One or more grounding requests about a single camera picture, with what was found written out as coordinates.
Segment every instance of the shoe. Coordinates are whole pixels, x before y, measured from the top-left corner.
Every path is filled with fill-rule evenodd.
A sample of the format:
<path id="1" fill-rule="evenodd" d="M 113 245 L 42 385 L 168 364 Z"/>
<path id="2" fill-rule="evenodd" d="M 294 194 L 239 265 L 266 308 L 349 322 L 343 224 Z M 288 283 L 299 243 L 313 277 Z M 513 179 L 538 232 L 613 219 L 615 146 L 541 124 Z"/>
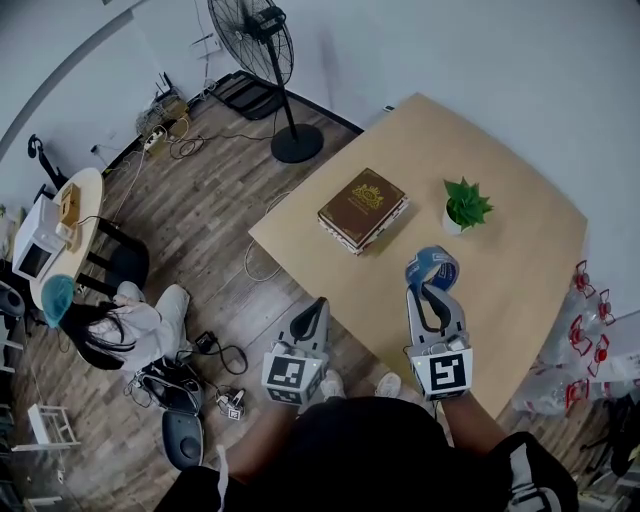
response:
<path id="1" fill-rule="evenodd" d="M 335 370 L 327 370 L 327 375 L 320 383 L 320 390 L 324 395 L 325 402 L 334 396 L 338 398 L 346 398 L 342 378 Z"/>
<path id="2" fill-rule="evenodd" d="M 376 396 L 384 398 L 398 398 L 401 387 L 402 381 L 400 380 L 400 376 L 396 373 L 389 372 L 380 379 L 380 382 L 378 382 Z"/>

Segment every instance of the gold emblem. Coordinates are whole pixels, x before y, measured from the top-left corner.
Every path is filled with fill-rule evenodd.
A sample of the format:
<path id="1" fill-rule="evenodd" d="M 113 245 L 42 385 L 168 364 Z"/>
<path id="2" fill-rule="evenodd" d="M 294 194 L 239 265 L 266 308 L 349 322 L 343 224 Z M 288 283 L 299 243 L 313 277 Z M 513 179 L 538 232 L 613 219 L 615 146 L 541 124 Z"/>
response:
<path id="1" fill-rule="evenodd" d="M 380 208 L 384 200 L 378 187 L 369 187 L 366 183 L 354 188 L 351 192 L 372 210 Z"/>

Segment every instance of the fan base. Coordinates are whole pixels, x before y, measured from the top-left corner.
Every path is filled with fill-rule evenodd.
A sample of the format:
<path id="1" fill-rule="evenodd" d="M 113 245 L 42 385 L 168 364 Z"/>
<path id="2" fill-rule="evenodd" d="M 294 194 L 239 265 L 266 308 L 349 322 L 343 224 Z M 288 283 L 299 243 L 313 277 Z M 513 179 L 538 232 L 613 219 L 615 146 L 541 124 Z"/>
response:
<path id="1" fill-rule="evenodd" d="M 271 153 L 281 162 L 296 164 L 317 155 L 324 145 L 322 132 L 315 126 L 296 124 L 298 140 L 293 140 L 291 129 L 283 128 L 271 141 Z"/>

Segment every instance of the black shirt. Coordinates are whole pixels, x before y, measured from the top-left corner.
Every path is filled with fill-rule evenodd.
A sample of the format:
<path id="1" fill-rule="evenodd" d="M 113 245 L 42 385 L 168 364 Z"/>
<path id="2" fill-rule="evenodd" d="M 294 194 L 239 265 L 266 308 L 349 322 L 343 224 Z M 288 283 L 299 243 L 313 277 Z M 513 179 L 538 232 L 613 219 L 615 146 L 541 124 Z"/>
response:
<path id="1" fill-rule="evenodd" d="M 220 506 L 218 472 L 184 471 L 156 511 Z M 562 465 L 527 433 L 472 457 L 448 445 L 415 404 L 331 400 L 294 424 L 277 459 L 249 486 L 229 479 L 224 510 L 578 510 Z"/>

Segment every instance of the microwave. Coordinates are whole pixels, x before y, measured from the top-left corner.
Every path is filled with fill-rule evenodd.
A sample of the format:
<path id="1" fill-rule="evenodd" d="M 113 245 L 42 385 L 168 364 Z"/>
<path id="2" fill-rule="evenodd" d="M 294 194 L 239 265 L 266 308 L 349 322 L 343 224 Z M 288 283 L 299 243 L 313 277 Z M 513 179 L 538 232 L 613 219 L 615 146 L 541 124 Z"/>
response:
<path id="1" fill-rule="evenodd" d="M 56 234 L 59 206 L 41 195 L 20 226 L 13 246 L 13 273 L 29 281 L 40 281 L 64 249 Z"/>

